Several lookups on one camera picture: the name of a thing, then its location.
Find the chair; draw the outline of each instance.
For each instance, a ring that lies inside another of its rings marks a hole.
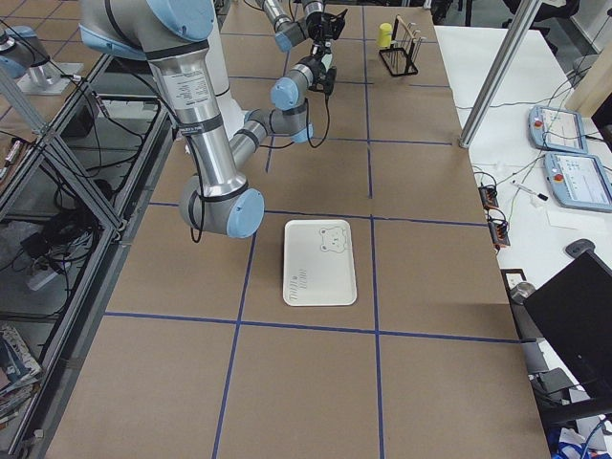
[[[520,5],[520,0],[504,0],[504,3],[506,4],[510,12],[512,14],[515,14],[516,10],[518,10],[518,6]],[[552,5],[544,4],[539,8],[537,14],[535,15],[534,22],[544,21],[546,19],[551,19],[553,17],[569,19],[570,17],[572,17],[574,14],[578,12],[579,7],[580,7],[580,0],[567,0],[565,6],[563,7],[554,7]],[[507,20],[506,22],[502,24],[502,27],[508,28],[511,22],[512,22],[512,19]],[[546,39],[546,35],[548,35],[548,33],[551,31],[550,28],[548,27],[532,26],[532,29],[536,31],[540,31],[542,35],[544,35],[544,39]],[[553,43],[548,41],[548,39],[546,39],[546,43],[552,50],[553,54],[556,55],[557,46],[555,46]]]

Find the metal pole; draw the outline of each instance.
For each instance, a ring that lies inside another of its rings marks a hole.
[[[506,33],[504,42],[501,44],[495,61],[489,70],[489,74],[485,79],[485,82],[480,90],[480,94],[476,98],[473,108],[471,109],[470,116],[466,121],[466,125],[461,133],[459,139],[459,146],[462,148],[468,148],[476,135],[476,131],[482,120],[489,110],[489,106],[495,93],[501,84],[504,75],[508,72],[510,64],[512,63],[520,44],[525,37],[525,34],[531,27],[534,19],[536,18],[537,11],[539,10],[542,0],[523,0],[518,7],[518,11],[514,16],[514,20],[510,29]]]

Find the cardboard table surface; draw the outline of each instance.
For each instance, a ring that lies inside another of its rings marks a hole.
[[[397,12],[349,8],[327,142],[244,166],[267,204],[254,237],[191,243],[175,143],[49,458],[548,457],[428,13],[401,10],[431,37],[418,78],[372,46]],[[298,59],[271,29],[236,3],[222,30],[243,109]],[[321,218],[351,226],[358,300],[289,307],[284,225]]]

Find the white desk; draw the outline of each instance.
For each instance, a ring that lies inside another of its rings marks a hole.
[[[437,27],[436,32],[455,105],[472,107],[505,31]],[[529,31],[492,105],[547,99],[566,79],[540,33]],[[569,83],[562,86],[562,89],[566,88],[569,88]],[[551,105],[562,105],[570,92],[560,94]],[[502,180],[533,161],[539,150],[530,145],[528,138],[527,115],[531,106],[491,108],[470,146],[472,164]],[[457,112],[464,124],[470,110],[458,108]],[[590,120],[584,120],[584,126],[587,133],[597,131]],[[604,143],[589,141],[588,148],[589,153],[598,155],[606,166],[612,166],[612,155]],[[521,173],[516,179],[520,182],[523,176]],[[509,234],[512,246],[502,249],[498,255],[500,268],[522,268],[528,280],[540,287],[572,261],[563,248],[580,238],[592,240],[596,254],[612,266],[612,214],[560,207],[546,183],[542,160],[535,164],[525,185],[549,195],[550,199],[547,202],[536,200],[534,206],[532,196],[523,191],[518,193]],[[516,187],[511,181],[498,188],[499,204],[507,216],[515,192]],[[551,212],[578,216],[577,228],[551,226],[548,218]]]

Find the power strip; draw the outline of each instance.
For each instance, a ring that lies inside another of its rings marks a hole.
[[[59,274],[64,274],[70,268],[70,261],[51,263],[47,269],[35,269],[26,285],[34,292],[40,290]]]
[[[490,221],[489,232],[491,233],[491,239],[496,249],[503,249],[504,247],[510,246],[507,226]]]

